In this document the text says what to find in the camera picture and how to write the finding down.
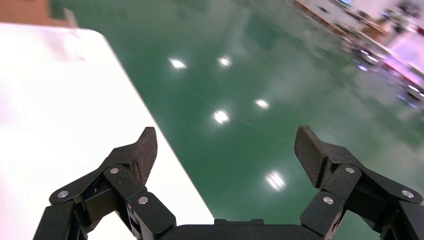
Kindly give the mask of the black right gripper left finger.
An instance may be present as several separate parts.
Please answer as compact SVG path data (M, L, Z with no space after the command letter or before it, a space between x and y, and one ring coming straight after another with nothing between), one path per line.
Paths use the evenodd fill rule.
M176 218L146 187L157 151L153 127L136 142L114 148L97 169L50 195L34 239L86 240L110 213L136 239L160 239L176 226Z

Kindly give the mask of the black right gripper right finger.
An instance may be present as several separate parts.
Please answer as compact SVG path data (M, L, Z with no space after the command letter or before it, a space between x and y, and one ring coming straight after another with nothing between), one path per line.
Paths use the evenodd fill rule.
M346 147L320 140L298 127L294 153L318 193L300 225L330 240L345 213L352 212L382 240L421 240L424 199L417 191L365 167Z

